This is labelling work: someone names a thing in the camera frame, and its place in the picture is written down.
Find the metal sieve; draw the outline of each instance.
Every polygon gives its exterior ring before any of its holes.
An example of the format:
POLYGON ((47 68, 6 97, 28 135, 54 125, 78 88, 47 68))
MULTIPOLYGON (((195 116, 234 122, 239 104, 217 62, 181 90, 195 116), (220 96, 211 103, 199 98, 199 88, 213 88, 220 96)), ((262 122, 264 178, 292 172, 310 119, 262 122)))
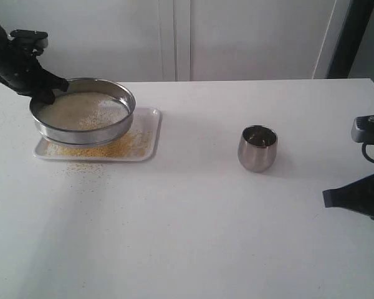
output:
POLYGON ((93 130, 65 130, 44 123, 39 119, 39 112, 46 106, 42 102, 31 100, 29 109, 35 119, 35 125, 39 133, 48 141, 62 146, 77 148, 89 148, 102 146, 123 136, 132 125, 133 111, 136 106, 135 97, 124 86, 108 80, 96 78, 70 79, 69 88, 66 92, 55 90, 56 97, 72 93, 98 92, 109 95, 123 105, 128 115, 122 120, 93 130))

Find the white tray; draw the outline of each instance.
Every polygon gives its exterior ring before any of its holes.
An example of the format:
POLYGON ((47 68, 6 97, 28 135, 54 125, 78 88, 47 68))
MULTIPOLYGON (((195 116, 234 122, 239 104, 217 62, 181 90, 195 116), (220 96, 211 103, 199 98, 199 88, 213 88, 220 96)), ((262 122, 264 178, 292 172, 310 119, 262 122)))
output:
MULTIPOLYGON (((128 133, 120 138, 123 142, 120 146, 126 145, 122 156, 100 157, 100 156, 73 156, 63 153, 63 147, 57 146, 42 138, 33 152, 36 158, 46 160, 67 160, 67 161, 125 161, 139 162, 150 158, 154 152, 158 127, 161 121, 161 112, 156 108, 137 107, 133 114, 133 123, 128 133)), ((71 149, 73 153, 80 149, 71 149)))

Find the white flour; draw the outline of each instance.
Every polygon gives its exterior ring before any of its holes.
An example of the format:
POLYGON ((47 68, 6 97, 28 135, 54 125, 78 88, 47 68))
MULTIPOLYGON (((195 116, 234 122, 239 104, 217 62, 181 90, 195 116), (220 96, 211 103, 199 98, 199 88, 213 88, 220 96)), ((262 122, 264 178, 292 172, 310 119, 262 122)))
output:
POLYGON ((73 93, 55 99, 38 117, 46 124, 66 130, 92 130, 116 123, 128 115, 126 107, 110 95, 73 93))

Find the metal tumbler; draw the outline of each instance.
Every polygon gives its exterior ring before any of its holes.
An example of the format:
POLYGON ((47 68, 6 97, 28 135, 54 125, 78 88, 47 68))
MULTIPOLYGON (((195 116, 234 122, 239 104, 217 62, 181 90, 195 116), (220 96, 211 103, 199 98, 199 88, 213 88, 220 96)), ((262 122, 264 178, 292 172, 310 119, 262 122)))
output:
POLYGON ((238 159, 248 170, 260 173, 269 168, 277 153, 276 133, 265 126, 248 126, 242 131, 238 159))

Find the white table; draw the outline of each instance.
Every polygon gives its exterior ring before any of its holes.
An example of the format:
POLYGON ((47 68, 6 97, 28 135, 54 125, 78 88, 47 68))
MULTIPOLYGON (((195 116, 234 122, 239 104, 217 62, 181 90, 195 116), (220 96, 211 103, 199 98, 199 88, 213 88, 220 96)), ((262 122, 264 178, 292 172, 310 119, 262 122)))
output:
POLYGON ((163 112, 156 156, 91 168, 33 157, 0 85, 0 298, 374 298, 374 221, 322 198, 374 173, 350 137, 370 80, 125 85, 163 112), (237 159, 257 123, 263 174, 237 159))

